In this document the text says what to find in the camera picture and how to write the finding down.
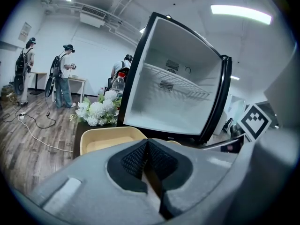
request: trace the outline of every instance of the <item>black fridge frame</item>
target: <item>black fridge frame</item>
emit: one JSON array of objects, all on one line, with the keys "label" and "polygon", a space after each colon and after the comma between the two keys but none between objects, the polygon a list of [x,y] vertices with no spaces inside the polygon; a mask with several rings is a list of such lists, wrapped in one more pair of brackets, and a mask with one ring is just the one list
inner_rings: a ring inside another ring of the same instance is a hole
[{"label": "black fridge frame", "polygon": [[165,15],[155,13],[155,12],[152,13],[152,15],[148,21],[148,24],[144,30],[144,33],[142,34],[141,39],[137,45],[135,54],[133,56],[133,60],[132,60],[131,66],[130,66],[130,71],[129,71],[129,74],[128,74],[128,77],[126,80],[126,86],[125,86],[124,92],[123,92],[122,102],[120,105],[117,127],[127,126],[126,124],[124,124],[124,118],[125,118],[126,108],[127,108],[132,84],[135,79],[135,74],[136,74],[138,65],[140,63],[142,53],[144,51],[144,47],[146,45],[150,31],[151,31],[157,17],[168,20],[168,21],[182,27],[183,29],[192,33],[194,36],[198,37],[209,48],[211,48],[211,50],[213,50],[222,59],[221,76],[219,79],[219,85],[218,85],[215,102],[213,104],[210,115],[207,119],[207,122],[206,122],[202,132],[199,135],[168,133],[168,132],[161,132],[161,131],[156,131],[156,130],[152,130],[152,129],[145,129],[145,128],[141,128],[141,127],[136,127],[136,128],[139,129],[142,133],[144,133],[147,137],[194,138],[195,140],[197,140],[200,143],[206,143],[209,140],[209,138],[211,137],[213,131],[215,130],[215,128],[220,120],[220,117],[222,115],[222,111],[224,109],[225,103],[226,103],[229,86],[230,86],[230,76],[231,76],[231,71],[232,71],[232,59],[231,59],[231,57],[228,57],[226,55],[220,55],[205,39],[203,39],[200,35],[195,33],[193,30],[191,30],[187,26],[183,25],[182,23],[180,23],[172,18],[167,18]]}]

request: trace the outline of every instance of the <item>fridge vent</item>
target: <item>fridge vent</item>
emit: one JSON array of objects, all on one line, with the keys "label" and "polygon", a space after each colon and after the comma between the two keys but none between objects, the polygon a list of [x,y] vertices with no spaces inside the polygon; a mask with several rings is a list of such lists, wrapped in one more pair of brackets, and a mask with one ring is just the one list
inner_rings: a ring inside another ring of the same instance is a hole
[{"label": "fridge vent", "polygon": [[175,72],[173,69],[170,69],[170,68],[169,68],[169,69],[167,69],[167,71],[170,72],[170,73],[176,74],[176,72]]},{"label": "fridge vent", "polygon": [[170,92],[170,91],[172,91],[172,89],[173,89],[173,84],[170,84],[170,83],[168,83],[168,82],[161,81],[161,82],[160,82],[160,85],[159,85],[159,88],[160,88],[161,90]]},{"label": "fridge vent", "polygon": [[179,64],[177,62],[173,62],[171,60],[168,60],[165,66],[169,67],[169,68],[172,68],[172,69],[174,69],[176,71],[178,71],[178,68],[179,68]]}]

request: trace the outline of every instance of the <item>wooden tray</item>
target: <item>wooden tray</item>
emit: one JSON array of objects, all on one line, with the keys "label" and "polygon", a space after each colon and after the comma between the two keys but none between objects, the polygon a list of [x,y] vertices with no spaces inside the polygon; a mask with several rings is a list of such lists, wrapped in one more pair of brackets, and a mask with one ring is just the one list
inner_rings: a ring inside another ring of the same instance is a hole
[{"label": "wooden tray", "polygon": [[181,145],[179,142],[177,142],[177,141],[173,141],[173,140],[169,140],[169,141],[167,141],[168,143],[174,143],[174,144],[176,144],[176,145]]},{"label": "wooden tray", "polygon": [[88,130],[80,140],[80,155],[121,143],[147,138],[135,127],[110,127]]}]

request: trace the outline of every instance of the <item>white t-shirt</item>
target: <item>white t-shirt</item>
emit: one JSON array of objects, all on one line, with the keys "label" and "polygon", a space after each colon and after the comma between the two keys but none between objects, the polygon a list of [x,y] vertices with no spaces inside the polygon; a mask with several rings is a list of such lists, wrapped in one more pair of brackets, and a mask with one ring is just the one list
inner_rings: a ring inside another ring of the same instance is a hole
[{"label": "white t-shirt", "polygon": [[[130,68],[130,62],[128,60],[125,60],[123,62],[124,62],[125,68]],[[114,75],[116,76],[117,72],[122,68],[122,62],[120,61],[120,62],[115,63],[113,68],[114,68]]]},{"label": "white t-shirt", "polygon": [[61,60],[60,60],[60,69],[62,72],[61,77],[62,78],[68,78],[69,77],[69,73],[68,70],[66,70],[65,65],[71,65],[70,63],[70,55],[65,55]]},{"label": "white t-shirt", "polygon": [[[28,52],[28,50],[30,49],[30,47],[29,48],[24,48],[24,50],[23,50],[23,53],[27,53]],[[34,59],[34,55],[35,55],[36,53],[35,53],[35,51],[34,51],[34,49],[31,49],[30,51],[29,51],[29,53],[27,54],[27,62],[30,64],[30,62],[31,62],[31,60],[33,60]]]}]

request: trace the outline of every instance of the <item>wire shelf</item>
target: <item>wire shelf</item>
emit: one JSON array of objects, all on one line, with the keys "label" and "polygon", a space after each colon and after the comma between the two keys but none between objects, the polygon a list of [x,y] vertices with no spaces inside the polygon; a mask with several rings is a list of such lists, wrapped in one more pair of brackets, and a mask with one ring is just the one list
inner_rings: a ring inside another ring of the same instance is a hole
[{"label": "wire shelf", "polygon": [[210,93],[202,89],[197,84],[191,82],[190,80],[171,73],[162,68],[144,63],[144,69],[146,69],[152,76],[156,77],[161,81],[171,83],[174,86],[179,86],[186,91],[189,97],[194,98],[206,98]]}]

